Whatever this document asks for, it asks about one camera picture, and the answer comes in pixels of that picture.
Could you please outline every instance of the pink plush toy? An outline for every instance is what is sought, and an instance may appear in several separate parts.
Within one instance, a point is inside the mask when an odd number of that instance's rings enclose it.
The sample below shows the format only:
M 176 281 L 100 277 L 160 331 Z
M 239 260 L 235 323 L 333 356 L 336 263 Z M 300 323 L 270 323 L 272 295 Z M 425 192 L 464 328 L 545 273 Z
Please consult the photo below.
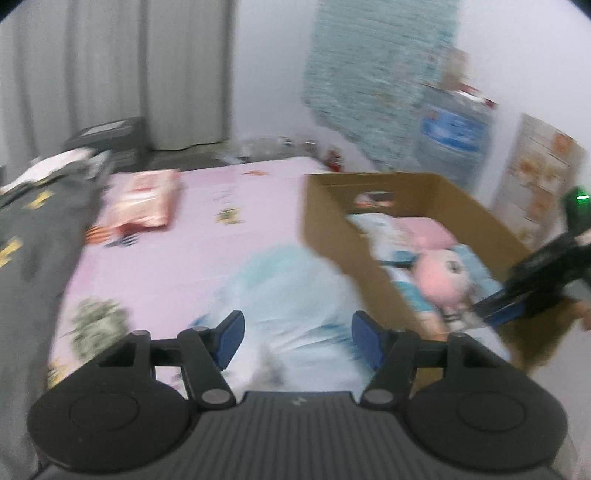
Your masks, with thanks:
M 414 263 L 413 275 L 423 298 L 438 307 L 448 321 L 459 315 L 471 281 L 457 253 L 427 250 Z

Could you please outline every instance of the brown paper box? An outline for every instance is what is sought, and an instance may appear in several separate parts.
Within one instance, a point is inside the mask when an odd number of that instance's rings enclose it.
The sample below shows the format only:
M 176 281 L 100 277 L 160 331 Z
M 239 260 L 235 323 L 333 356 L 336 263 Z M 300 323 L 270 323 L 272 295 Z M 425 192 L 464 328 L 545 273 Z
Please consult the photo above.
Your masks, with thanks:
M 392 207 L 360 209 L 360 193 L 394 194 Z M 390 285 L 387 273 L 370 256 L 367 241 L 345 219 L 348 213 L 381 212 L 392 216 L 431 217 L 459 242 L 468 244 L 493 276 L 504 281 L 511 266 L 530 251 L 491 212 L 443 177 L 428 173 L 319 174 L 309 176 L 303 238 L 308 246 L 351 276 L 369 314 L 382 326 L 418 331 L 414 313 Z M 565 300 L 537 317 L 503 325 L 499 334 L 511 350 L 512 363 L 526 372 L 545 363 L 575 319 Z

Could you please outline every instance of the black box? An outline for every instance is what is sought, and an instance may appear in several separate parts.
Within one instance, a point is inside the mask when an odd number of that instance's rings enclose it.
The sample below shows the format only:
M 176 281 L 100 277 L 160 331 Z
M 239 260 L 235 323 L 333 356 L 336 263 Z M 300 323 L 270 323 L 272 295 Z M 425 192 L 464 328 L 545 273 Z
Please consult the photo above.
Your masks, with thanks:
M 143 117 L 135 116 L 80 130 L 64 143 L 64 151 L 90 147 L 97 153 L 111 150 L 113 173 L 140 171 L 149 160 L 148 138 Z

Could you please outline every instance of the teal fabric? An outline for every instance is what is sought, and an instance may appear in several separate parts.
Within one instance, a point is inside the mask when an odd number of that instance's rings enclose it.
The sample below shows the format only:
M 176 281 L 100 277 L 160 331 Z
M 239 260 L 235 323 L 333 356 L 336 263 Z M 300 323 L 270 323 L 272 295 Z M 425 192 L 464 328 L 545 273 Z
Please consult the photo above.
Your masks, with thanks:
M 423 83 L 441 78 L 459 0 L 320 0 L 304 78 L 317 120 L 381 170 L 412 158 Z

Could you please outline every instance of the red and white object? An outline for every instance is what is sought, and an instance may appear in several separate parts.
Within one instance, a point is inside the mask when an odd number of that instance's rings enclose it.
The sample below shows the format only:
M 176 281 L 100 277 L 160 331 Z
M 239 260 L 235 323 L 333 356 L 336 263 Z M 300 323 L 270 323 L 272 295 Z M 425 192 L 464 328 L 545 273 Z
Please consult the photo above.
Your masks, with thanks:
M 132 174 L 121 197 L 111 206 L 110 227 L 118 234 L 125 235 L 168 226 L 173 218 L 179 189 L 178 170 Z

